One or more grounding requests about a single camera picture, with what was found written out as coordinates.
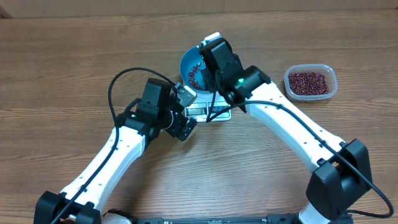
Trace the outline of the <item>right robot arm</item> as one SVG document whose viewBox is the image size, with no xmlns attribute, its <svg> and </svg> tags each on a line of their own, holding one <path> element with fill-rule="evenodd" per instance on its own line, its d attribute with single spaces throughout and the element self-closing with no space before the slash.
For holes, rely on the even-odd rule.
<svg viewBox="0 0 398 224">
<path fill-rule="evenodd" d="M 206 65 L 203 78 L 210 91 L 268 126 L 311 173 L 308 204 L 300 223 L 332 223 L 370 190 L 372 181 L 366 146 L 329 133 L 293 105 L 271 79 L 255 66 L 243 68 L 228 41 L 205 39 L 199 53 Z"/>
</svg>

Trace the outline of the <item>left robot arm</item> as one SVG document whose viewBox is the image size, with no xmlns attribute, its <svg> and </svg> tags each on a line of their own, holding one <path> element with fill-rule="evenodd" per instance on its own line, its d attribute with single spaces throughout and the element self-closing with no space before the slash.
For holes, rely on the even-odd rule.
<svg viewBox="0 0 398 224">
<path fill-rule="evenodd" d="M 162 130 L 186 140 L 197 122 L 184 116 L 197 94 L 188 86 L 149 78 L 142 98 L 118 116 L 106 144 L 87 168 L 59 194 L 46 191 L 35 206 L 34 223 L 134 223 L 119 210 L 104 206 L 127 168 Z"/>
</svg>

